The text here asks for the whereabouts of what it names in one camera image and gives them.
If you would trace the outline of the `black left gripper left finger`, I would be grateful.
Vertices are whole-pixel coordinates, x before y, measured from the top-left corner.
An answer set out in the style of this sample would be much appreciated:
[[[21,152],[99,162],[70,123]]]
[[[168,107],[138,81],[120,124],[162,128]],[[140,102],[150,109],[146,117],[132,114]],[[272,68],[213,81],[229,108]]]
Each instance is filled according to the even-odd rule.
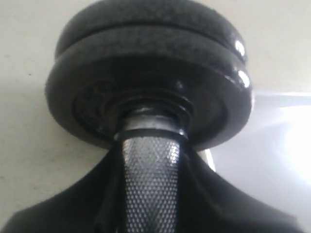
[[[16,212],[5,233],[127,233],[121,142],[61,193]]]

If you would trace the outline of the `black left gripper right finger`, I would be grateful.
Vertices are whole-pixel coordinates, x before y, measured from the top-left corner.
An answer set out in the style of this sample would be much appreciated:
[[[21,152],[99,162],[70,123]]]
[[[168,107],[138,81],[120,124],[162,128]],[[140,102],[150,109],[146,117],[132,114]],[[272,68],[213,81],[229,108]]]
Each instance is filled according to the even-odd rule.
[[[295,217],[240,191],[187,144],[178,171],[179,233],[302,233]]]

